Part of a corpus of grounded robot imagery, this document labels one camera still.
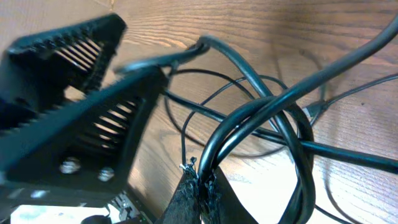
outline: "wooden surface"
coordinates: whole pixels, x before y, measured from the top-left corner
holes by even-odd
[[[314,54],[322,65],[338,59],[377,35],[398,12],[395,1],[343,0],[86,0],[0,1],[0,45],[7,47],[19,35],[50,29],[114,11],[129,30],[113,65],[151,55],[181,51],[202,34],[228,42],[261,74],[283,79],[288,86],[317,70],[300,55]],[[332,80],[328,96],[398,71],[398,39],[362,64]],[[241,77],[221,54],[211,51],[184,67],[207,68]],[[105,86],[115,76],[109,72]],[[171,90],[202,101],[225,84],[203,75],[177,77]],[[315,140],[361,152],[398,159],[398,96],[396,81],[375,86],[333,105],[315,126]],[[279,88],[269,84],[278,94]],[[305,106],[317,92],[301,99]],[[208,105],[224,113],[247,102],[235,87]],[[188,110],[172,105],[180,124]],[[206,141],[217,124],[200,115],[188,132]],[[201,147],[187,142],[187,157],[200,157]],[[141,198],[160,215],[182,175],[180,135],[164,113],[161,101],[141,142],[129,179]],[[237,152],[255,154],[277,147],[248,137]],[[222,163],[244,206],[260,223],[276,223],[293,191],[296,177],[286,152],[258,160],[228,158]],[[361,223],[398,223],[398,177],[385,172],[315,158],[313,175],[317,204],[343,217],[329,197]],[[314,211],[310,223],[333,223]]]

